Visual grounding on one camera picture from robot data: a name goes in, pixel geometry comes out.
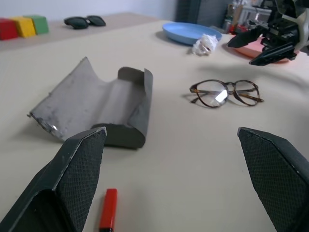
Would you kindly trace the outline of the yellow wooden block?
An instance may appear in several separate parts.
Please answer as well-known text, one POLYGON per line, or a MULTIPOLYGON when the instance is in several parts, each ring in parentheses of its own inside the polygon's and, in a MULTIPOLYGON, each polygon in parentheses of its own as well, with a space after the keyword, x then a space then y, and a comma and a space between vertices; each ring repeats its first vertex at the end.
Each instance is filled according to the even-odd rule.
POLYGON ((36 35, 32 19, 23 16, 12 17, 11 19, 14 21, 20 37, 27 38, 36 35))

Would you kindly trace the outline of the green wooden block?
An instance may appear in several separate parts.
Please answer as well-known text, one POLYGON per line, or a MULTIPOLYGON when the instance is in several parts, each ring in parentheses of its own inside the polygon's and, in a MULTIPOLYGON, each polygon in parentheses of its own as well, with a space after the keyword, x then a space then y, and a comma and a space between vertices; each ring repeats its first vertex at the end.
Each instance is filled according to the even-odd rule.
POLYGON ((25 18, 30 18, 35 28, 37 35, 49 33, 49 27, 45 16, 41 15, 24 15, 25 18))

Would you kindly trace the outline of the light brown raised board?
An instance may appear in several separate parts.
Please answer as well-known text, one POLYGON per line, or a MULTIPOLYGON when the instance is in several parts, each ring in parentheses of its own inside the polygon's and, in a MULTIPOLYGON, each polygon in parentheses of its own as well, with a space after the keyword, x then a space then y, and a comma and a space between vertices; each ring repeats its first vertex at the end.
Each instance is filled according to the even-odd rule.
POLYGON ((137 25, 160 21, 160 18, 146 16, 136 13, 117 13, 104 15, 105 27, 90 26, 87 29, 72 29, 62 21, 52 21, 49 23, 49 33, 27 38, 15 38, 12 40, 0 41, 0 52, 16 50, 41 44, 54 43, 62 40, 84 37, 97 33, 108 32, 115 29, 133 27, 137 25))

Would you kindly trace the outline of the crumpled white paper ball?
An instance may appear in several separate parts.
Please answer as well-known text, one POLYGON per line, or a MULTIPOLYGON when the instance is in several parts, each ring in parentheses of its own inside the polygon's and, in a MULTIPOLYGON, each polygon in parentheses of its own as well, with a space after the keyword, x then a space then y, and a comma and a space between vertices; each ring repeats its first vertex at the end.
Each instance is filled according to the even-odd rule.
POLYGON ((203 34, 190 49, 191 54, 197 56, 208 56, 213 53, 219 41, 216 36, 203 34))

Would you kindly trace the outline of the red marker pen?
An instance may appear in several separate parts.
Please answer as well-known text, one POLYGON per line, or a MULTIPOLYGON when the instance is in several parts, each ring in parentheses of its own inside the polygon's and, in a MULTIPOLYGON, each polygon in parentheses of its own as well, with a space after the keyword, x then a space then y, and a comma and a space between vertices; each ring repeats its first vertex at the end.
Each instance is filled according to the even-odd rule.
POLYGON ((117 196, 117 189, 109 188, 106 190, 99 221, 99 232, 114 232, 117 196))

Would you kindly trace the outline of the dark grey cabinet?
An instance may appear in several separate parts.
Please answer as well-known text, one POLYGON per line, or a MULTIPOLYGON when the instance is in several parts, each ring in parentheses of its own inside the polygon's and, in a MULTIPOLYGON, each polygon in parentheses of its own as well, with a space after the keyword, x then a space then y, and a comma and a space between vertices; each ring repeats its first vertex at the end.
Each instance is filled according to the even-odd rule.
POLYGON ((178 0, 175 21, 221 27, 232 0, 178 0))

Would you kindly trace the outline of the tortoiseshell round eyeglasses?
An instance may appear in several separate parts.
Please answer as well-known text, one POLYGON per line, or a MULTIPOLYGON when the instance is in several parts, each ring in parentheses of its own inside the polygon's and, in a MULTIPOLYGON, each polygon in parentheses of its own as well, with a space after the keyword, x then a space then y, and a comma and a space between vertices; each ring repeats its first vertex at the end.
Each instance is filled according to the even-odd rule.
POLYGON ((189 91, 196 95, 189 101, 190 103, 200 103, 202 107, 210 109, 222 107, 230 97, 248 107, 256 106, 264 101, 260 96, 258 85, 249 80, 224 82, 209 79, 193 84, 189 87, 189 91))

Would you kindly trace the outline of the red wooden block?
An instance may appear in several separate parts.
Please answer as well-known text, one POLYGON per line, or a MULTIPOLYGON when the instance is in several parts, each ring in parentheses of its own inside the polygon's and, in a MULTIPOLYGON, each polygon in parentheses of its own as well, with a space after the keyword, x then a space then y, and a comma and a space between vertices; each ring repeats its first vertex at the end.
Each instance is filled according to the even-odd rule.
POLYGON ((0 40, 10 40, 18 37, 15 22, 11 19, 0 18, 0 40))

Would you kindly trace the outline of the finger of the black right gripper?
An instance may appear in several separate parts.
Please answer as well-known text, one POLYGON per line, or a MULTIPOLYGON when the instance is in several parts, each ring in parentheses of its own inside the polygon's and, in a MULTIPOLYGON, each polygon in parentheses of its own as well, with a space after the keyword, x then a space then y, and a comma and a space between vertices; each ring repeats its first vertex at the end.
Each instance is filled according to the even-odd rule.
POLYGON ((294 60, 296 58, 295 48, 292 44, 284 44, 278 47, 267 49, 252 59, 249 64, 254 66, 266 66, 283 59, 294 60))
POLYGON ((262 34, 262 29, 256 27, 254 29, 241 32, 234 36, 228 43, 227 46, 231 48, 240 48, 244 47, 254 41, 256 41, 259 36, 262 34))

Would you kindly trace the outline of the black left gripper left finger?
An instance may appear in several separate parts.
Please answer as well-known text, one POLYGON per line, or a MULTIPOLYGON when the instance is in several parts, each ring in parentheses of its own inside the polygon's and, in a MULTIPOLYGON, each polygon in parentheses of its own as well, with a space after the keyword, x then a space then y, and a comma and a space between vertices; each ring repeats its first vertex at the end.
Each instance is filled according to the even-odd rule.
POLYGON ((0 222, 0 232, 82 232, 98 185, 105 127, 67 139, 0 222))

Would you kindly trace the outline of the open grey glasses case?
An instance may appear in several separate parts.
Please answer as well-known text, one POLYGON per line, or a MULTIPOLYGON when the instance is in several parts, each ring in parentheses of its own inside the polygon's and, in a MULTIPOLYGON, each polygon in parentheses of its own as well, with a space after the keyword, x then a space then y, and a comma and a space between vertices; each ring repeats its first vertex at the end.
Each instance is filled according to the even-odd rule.
POLYGON ((85 57, 29 116, 61 141, 105 127, 107 146, 137 149, 146 141, 152 92, 148 69, 122 67, 116 79, 106 82, 85 57))

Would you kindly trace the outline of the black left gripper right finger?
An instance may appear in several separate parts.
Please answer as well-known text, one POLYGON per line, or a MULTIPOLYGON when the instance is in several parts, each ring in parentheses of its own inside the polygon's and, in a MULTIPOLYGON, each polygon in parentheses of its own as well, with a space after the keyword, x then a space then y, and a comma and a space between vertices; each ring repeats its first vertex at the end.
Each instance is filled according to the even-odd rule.
POLYGON ((286 139, 240 127, 251 182, 277 232, 309 232, 309 161, 286 139))

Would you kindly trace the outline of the black sunglasses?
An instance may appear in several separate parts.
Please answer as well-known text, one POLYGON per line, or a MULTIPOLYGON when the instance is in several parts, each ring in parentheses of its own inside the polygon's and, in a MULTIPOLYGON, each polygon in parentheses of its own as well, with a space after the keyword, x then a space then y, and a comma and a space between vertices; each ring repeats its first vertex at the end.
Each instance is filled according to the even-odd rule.
POLYGON ((98 15, 88 15, 87 17, 73 16, 64 19, 64 24, 73 29, 86 29, 89 26, 105 27, 106 22, 98 15))

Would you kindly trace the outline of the blue plastic plate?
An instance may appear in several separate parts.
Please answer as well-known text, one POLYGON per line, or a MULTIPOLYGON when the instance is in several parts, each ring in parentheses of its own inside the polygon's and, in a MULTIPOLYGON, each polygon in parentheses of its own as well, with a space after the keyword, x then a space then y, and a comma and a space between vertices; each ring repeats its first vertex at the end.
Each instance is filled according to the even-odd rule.
POLYGON ((222 34, 215 29, 191 23, 166 23, 162 26, 162 30, 169 39, 186 45, 195 44, 203 34, 215 36, 218 41, 222 38, 222 34))

